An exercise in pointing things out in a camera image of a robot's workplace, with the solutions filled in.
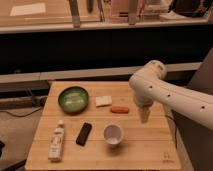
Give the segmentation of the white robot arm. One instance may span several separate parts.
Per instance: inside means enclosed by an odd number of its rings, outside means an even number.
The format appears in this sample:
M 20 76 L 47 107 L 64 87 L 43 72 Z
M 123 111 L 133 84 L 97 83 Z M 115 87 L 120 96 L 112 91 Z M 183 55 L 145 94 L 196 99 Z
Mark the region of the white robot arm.
M 166 66 L 151 60 L 129 79 L 135 103 L 150 106 L 154 100 L 213 130 L 213 95 L 176 86 L 164 81 Z

